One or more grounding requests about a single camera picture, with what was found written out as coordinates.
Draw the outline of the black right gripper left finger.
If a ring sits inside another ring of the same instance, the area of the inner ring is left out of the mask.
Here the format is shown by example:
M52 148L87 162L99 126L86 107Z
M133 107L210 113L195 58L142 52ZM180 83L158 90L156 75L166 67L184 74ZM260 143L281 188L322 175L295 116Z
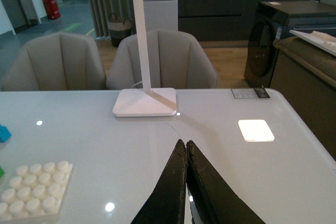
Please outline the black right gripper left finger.
M183 223L185 217L187 153L179 139L151 195L132 223Z

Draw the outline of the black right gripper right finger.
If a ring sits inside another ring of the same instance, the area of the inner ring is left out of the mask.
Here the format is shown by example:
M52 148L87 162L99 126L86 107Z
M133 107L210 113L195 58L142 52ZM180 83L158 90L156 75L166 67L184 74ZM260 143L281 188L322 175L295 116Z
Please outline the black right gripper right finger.
M193 141L188 141L187 187L203 223L264 223L231 189Z

